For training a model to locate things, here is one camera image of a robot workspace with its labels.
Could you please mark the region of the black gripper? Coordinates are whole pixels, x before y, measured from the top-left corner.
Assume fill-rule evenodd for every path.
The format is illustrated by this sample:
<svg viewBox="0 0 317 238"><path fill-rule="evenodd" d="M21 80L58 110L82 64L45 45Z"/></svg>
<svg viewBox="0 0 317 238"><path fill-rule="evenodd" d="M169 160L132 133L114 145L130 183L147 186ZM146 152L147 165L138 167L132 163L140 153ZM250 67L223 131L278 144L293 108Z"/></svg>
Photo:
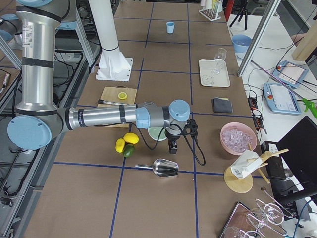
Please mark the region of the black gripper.
<svg viewBox="0 0 317 238"><path fill-rule="evenodd" d="M169 127L165 128L165 135L169 141L169 153L176 154L178 149L176 141L182 135L181 127L179 125L170 125Z"/></svg>

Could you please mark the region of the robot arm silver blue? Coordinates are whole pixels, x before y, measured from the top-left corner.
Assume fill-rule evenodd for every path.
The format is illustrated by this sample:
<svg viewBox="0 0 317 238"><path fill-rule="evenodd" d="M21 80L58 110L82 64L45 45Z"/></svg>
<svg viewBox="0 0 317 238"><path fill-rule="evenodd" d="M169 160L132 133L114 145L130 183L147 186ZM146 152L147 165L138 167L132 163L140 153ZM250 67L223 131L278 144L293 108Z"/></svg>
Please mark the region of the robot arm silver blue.
<svg viewBox="0 0 317 238"><path fill-rule="evenodd" d="M163 127L169 143L185 132L190 106L175 100L169 106L152 102L84 108L58 108L53 102L56 29L74 19L73 0L19 0L16 13L22 21L22 100L7 126L9 139L18 147L36 150L61 133L79 127L135 123L137 128Z"/></svg>

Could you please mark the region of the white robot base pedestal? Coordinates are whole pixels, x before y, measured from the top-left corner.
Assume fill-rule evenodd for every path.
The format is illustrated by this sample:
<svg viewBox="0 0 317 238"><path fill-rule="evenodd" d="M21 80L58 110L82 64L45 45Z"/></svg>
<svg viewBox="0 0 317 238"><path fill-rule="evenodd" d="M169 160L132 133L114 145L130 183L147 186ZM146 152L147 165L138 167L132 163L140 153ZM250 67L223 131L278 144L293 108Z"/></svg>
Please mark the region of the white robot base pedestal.
<svg viewBox="0 0 317 238"><path fill-rule="evenodd" d="M89 5L102 49L96 79L129 81L133 59L126 58L119 48L110 1L90 0Z"/></svg>

